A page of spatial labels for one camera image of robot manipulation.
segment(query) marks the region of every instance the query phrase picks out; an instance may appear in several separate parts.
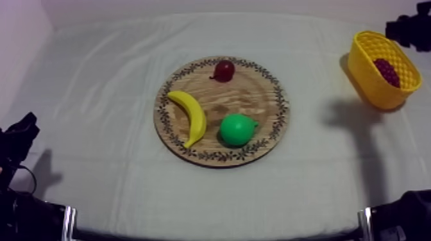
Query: plastic basket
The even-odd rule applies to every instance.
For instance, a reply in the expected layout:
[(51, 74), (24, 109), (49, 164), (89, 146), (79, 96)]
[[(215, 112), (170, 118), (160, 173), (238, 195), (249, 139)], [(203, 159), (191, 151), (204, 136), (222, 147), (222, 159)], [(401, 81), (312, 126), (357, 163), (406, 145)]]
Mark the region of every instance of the plastic basket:
[[(394, 67), (400, 77), (400, 88), (386, 82), (373, 63), (377, 58), (387, 60)], [(355, 35), (348, 68), (369, 102), (384, 110), (401, 105), (422, 84), (418, 70), (401, 49), (382, 34), (372, 31)]]

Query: wood grain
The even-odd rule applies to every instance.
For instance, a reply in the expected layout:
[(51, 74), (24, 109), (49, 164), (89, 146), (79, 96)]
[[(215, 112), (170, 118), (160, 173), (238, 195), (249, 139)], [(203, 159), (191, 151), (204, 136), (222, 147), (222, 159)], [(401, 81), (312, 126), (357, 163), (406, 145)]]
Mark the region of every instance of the wood grain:
[[(233, 79), (209, 79), (220, 60), (235, 64)], [(167, 98), (182, 90), (195, 97), (207, 117), (207, 132), (190, 149), (185, 110)], [(219, 138), (223, 118), (241, 113), (257, 121), (255, 136), (243, 147), (228, 147)], [(215, 56), (190, 62), (174, 72), (159, 90), (154, 108), (155, 128), (162, 142), (177, 156), (206, 167), (236, 167), (268, 153), (282, 138), (289, 120), (289, 102), (280, 82), (260, 65), (242, 58)]]

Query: table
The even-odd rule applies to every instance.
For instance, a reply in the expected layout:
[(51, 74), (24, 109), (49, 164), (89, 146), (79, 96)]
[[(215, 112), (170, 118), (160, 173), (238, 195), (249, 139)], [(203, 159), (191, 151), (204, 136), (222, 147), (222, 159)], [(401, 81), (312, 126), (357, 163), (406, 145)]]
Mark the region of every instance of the table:
[[(397, 112), (377, 112), (343, 71), (353, 35), (365, 29), (384, 26), (194, 13), (60, 29), (0, 124), (35, 113), (36, 196), (77, 208), (81, 229), (246, 240), (354, 228), (359, 209), (431, 184), (430, 54), (404, 49), (423, 86)], [(263, 65), (291, 101), (283, 140), (236, 169), (179, 160), (153, 126), (155, 96), (168, 75), (214, 55)]]

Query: white tablecloth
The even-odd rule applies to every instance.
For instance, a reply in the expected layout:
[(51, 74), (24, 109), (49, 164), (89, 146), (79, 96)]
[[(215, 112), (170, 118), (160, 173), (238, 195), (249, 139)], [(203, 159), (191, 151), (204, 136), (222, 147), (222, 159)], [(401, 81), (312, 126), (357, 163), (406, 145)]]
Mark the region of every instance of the white tablecloth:
[[(61, 29), (0, 124), (37, 115), (37, 196), (76, 207), (80, 228), (197, 240), (353, 228), (359, 209), (431, 184), (431, 54), (405, 50), (423, 86), (397, 112), (376, 112), (341, 67), (353, 35), (365, 29), (384, 26), (197, 13)], [(167, 77), (214, 55), (263, 65), (291, 101), (283, 140), (236, 169), (178, 159), (153, 126)]]

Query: red apple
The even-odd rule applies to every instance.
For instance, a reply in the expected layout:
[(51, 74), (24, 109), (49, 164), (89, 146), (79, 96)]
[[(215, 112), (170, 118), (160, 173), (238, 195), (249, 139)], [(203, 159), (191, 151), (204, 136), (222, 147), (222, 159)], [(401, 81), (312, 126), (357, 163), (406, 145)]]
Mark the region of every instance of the red apple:
[(210, 79), (215, 79), (219, 82), (228, 82), (232, 79), (235, 73), (235, 66), (231, 61), (221, 60), (214, 69), (214, 75)]

